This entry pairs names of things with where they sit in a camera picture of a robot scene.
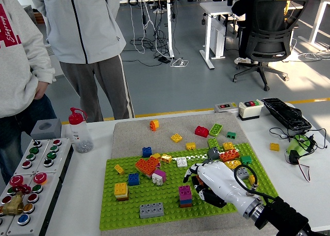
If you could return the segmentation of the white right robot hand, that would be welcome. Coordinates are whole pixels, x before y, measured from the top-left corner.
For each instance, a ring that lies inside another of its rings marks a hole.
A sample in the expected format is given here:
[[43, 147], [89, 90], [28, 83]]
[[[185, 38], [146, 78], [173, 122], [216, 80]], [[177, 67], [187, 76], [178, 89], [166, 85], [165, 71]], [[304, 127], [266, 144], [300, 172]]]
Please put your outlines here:
[[236, 181], [234, 172], [221, 161], [194, 164], [186, 171], [183, 182], [186, 183], [192, 174], [197, 174], [215, 193], [207, 193], [205, 188], [196, 185], [200, 198], [216, 207], [221, 208], [225, 203], [231, 203], [239, 214], [248, 218], [252, 210], [260, 204], [258, 196], [247, 196], [244, 182]]

